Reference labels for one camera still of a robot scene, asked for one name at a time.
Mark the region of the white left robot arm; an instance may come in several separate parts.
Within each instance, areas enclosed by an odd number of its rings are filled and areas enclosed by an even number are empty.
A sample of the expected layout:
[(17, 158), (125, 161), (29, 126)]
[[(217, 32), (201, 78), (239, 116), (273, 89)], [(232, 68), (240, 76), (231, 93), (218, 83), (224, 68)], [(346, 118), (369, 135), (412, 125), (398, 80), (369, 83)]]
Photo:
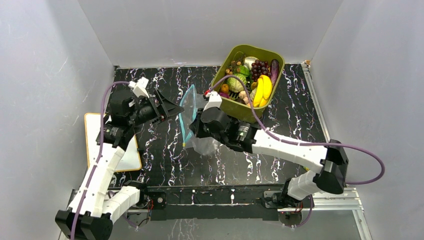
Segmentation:
[(124, 157), (135, 128), (145, 123), (158, 124), (177, 116), (183, 107), (166, 99), (158, 89), (154, 97), (143, 91), (132, 94), (117, 91), (100, 119), (95, 144), (99, 148), (82, 185), (67, 210), (59, 210), (55, 222), (70, 240), (107, 240), (113, 224), (131, 207), (149, 203), (147, 186), (128, 181), (112, 195), (109, 185), (116, 167)]

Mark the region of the yellow banana bunch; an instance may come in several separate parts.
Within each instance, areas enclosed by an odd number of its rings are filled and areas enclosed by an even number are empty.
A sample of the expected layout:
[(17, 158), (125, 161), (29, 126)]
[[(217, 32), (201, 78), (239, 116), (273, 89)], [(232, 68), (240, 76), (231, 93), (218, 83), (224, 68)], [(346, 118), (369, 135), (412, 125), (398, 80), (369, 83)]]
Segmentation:
[(256, 93), (253, 99), (255, 108), (264, 107), (270, 100), (273, 91), (273, 84), (267, 75), (261, 75), (257, 80)]

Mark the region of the dark red grape bunch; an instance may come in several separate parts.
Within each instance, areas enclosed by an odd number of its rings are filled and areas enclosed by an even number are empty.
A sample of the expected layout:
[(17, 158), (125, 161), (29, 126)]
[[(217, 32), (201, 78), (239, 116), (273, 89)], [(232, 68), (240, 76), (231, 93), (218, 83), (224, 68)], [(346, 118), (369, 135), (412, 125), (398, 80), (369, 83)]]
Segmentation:
[(256, 59), (251, 64), (251, 70), (250, 70), (251, 79), (256, 82), (258, 78), (262, 75), (271, 76), (271, 70), (269, 67), (269, 63), (267, 61), (260, 61)]

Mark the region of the clear zip bag blue zipper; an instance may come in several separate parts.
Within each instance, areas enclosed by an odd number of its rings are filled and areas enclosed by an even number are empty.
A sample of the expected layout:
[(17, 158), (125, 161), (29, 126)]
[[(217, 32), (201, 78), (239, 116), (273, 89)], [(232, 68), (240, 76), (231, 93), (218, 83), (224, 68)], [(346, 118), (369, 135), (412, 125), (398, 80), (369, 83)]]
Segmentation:
[(192, 84), (182, 96), (179, 104), (184, 111), (178, 114), (183, 148), (193, 148), (194, 151), (202, 156), (214, 154), (221, 145), (212, 137), (197, 138), (189, 129), (189, 125), (196, 118), (197, 111), (205, 105), (204, 98), (201, 94), (197, 93), (195, 84)]

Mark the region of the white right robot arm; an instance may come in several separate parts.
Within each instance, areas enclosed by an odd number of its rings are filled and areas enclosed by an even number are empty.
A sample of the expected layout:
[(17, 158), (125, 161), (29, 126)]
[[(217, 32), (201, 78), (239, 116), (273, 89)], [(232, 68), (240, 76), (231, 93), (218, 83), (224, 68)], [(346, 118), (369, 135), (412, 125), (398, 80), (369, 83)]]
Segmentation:
[(317, 192), (344, 192), (349, 161), (342, 147), (309, 146), (283, 135), (270, 136), (258, 124), (230, 117), (217, 107), (199, 109), (189, 129), (196, 138), (213, 138), (235, 152), (268, 155), (308, 169), (287, 180), (282, 191), (264, 191), (261, 204), (265, 208), (295, 207)]

